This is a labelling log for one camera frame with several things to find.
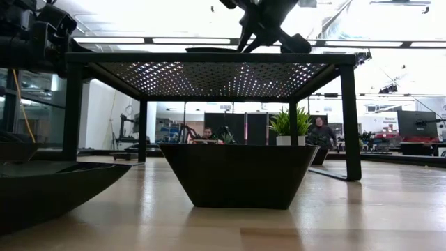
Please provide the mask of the round wavy black plate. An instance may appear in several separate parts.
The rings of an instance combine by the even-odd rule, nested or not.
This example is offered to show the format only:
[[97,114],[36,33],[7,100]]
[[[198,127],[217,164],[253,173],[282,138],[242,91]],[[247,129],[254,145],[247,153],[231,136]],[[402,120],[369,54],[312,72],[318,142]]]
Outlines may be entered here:
[[188,53],[238,53],[238,50],[222,47],[188,47]]
[[129,164],[66,161],[0,165],[0,236],[66,214],[131,168]]

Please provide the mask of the square flared black plate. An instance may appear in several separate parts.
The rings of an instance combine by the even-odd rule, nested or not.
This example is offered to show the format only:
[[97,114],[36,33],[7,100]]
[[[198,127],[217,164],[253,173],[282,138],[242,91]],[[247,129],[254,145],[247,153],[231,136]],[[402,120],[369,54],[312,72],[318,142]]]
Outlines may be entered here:
[[319,148],[316,155],[314,156],[312,165],[322,165],[327,157],[328,152],[328,149]]
[[317,146],[160,144],[196,207],[286,210]]
[[27,162],[40,146],[40,143],[0,142],[0,162]]

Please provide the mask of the small square black plate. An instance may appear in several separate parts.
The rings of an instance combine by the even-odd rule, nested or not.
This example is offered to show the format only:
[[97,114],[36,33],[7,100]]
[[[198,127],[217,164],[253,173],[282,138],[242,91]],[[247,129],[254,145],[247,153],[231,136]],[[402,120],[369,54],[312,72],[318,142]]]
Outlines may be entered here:
[[114,158],[114,160],[138,160],[139,156],[138,153],[131,153],[131,152],[113,152],[110,153],[110,155]]

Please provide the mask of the black perforated metal shelf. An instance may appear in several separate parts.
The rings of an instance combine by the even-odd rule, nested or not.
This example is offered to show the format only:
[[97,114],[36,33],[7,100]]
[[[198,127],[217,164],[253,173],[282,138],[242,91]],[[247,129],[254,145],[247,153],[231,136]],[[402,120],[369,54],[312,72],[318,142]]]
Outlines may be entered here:
[[[219,101],[219,102],[286,102],[291,119],[291,143],[298,143],[297,104],[302,99],[325,86],[336,77],[341,79],[341,99],[346,143],[346,174],[329,171],[320,173],[342,181],[359,181],[362,178],[359,138],[357,132],[357,108],[354,68],[357,58],[353,54],[246,54],[246,53],[147,53],[147,52],[69,52],[67,61],[67,94],[63,133],[63,157],[75,160],[79,143],[82,86],[86,78],[104,82],[140,102],[140,135],[138,160],[146,160],[147,104],[152,101]],[[190,95],[148,95],[130,85],[116,73],[103,67],[104,63],[229,63],[242,66],[253,63],[299,63],[306,66],[321,64],[319,72],[312,75],[302,86],[283,96],[209,96],[193,91]]]

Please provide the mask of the black divider panels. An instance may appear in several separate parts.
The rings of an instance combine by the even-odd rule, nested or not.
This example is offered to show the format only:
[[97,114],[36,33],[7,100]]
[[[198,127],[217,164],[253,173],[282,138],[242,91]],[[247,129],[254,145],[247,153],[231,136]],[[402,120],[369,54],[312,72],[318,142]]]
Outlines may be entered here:
[[236,144],[246,144],[247,135],[248,145],[266,145],[267,119],[266,113],[205,113],[204,125],[217,136],[230,132]]

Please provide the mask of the green plant in white pot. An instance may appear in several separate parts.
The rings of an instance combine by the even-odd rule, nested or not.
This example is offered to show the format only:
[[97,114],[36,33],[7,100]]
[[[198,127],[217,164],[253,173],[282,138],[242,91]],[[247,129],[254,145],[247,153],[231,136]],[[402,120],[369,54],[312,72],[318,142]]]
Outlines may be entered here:
[[[310,115],[304,110],[303,107],[297,108],[297,127],[298,127],[298,145],[306,145],[306,136],[309,132],[309,127],[312,124],[310,121]],[[276,115],[273,115],[270,119],[269,128],[276,133],[276,144],[279,146],[291,145],[291,133],[290,133],[290,116],[288,109],[281,109]]]

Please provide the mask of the black background robot stand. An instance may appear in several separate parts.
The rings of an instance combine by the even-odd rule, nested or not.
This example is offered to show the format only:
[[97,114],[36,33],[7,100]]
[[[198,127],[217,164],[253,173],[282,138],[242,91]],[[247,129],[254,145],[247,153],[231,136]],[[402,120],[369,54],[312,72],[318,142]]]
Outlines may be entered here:
[[121,114],[120,115],[120,129],[119,129],[119,135],[116,139],[117,143],[137,143],[137,139],[133,136],[125,136],[125,122],[131,122],[134,124],[134,129],[139,132],[139,114],[136,114],[133,119],[129,119],[126,115]]

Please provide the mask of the black monitor on mount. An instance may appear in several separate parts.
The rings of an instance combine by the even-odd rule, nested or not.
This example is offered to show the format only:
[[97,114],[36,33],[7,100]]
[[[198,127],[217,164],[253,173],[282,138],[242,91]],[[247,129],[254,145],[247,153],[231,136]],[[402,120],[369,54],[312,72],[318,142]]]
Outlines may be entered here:
[[433,112],[398,111],[398,129],[402,137],[437,137],[436,115]]

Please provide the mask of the black aluminium table frame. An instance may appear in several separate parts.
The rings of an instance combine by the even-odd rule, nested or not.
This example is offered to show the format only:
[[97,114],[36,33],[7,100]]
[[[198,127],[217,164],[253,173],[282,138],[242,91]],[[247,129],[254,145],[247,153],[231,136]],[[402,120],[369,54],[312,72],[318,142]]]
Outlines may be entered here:
[[[95,150],[95,149],[80,149],[77,152],[78,157],[83,156],[107,156],[112,157],[113,154],[130,154],[138,155],[136,151],[127,152],[124,150]],[[361,153],[361,160],[372,162],[387,162],[399,165],[415,165],[423,167],[436,167],[446,169],[446,158],[423,155],[392,155],[392,154],[375,154],[375,153]],[[31,160],[62,160],[62,151],[58,149],[38,149]]]

